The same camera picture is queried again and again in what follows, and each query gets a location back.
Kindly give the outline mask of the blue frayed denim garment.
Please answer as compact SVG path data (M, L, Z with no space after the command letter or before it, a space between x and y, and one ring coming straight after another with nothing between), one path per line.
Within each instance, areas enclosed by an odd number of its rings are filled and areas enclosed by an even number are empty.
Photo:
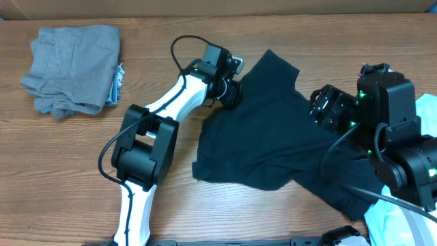
M124 83L125 71L122 64L118 64L113 73L113 80L110 85L109 94L103 105L94 102L74 102L65 94L55 94L51 96L38 96L34 100L34 109L41 113L54 113L55 118L64 118L67 115L74 115L77 112L89 115L96 115L104 107L112 107L120 99L120 90Z

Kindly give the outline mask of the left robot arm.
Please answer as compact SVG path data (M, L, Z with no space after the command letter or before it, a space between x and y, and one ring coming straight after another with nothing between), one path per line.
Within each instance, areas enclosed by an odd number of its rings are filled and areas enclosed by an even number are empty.
M180 122L207 99L235 107L242 98L242 84L233 77L243 67L243 59L209 44L201 59L180 70L176 84L164 96L127 109L111 157L122 192L111 245L147 245L154 194L172 164Z

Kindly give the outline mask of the light blue t-shirt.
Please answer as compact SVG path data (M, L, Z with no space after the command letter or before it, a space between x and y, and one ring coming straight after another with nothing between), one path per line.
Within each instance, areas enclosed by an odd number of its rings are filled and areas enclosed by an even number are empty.
M421 117L421 133L436 136L436 96L424 94L416 100L417 115ZM372 245L436 244L436 224L397 205L378 200L365 213Z

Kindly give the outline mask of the grey folded shorts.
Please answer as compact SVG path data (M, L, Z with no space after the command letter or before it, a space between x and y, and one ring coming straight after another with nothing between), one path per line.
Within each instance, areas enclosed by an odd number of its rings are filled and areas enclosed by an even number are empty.
M36 111L58 120L102 111L119 59L117 27L42 27L31 51L33 63L20 84L35 97Z

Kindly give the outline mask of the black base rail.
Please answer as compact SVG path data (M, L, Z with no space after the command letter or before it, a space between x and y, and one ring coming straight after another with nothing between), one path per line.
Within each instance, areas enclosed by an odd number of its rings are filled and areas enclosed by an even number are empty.
M370 239L350 225L346 225L321 236L291 237L287 240L254 241L197 241L177 242L174 240L148 241L145 246L370 246Z

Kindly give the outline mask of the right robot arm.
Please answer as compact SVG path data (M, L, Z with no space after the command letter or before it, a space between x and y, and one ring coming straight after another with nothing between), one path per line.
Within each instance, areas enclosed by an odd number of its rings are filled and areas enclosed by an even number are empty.
M339 134L339 143L349 140L364 151L391 194L351 186L328 172L323 177L400 207L415 244L435 245L436 138L421 132L413 82L388 64L365 64L355 96L325 85L310 97L309 118Z

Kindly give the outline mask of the black t-shirt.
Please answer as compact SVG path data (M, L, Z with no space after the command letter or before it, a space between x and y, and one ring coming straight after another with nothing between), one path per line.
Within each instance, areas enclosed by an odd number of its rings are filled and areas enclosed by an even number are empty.
M217 109L204 120L193 177L274 191L293 180L351 220L361 220L373 197L352 193L323 177L381 192L370 162L308 118L309 101L295 88L298 69L266 51L242 78L235 109Z

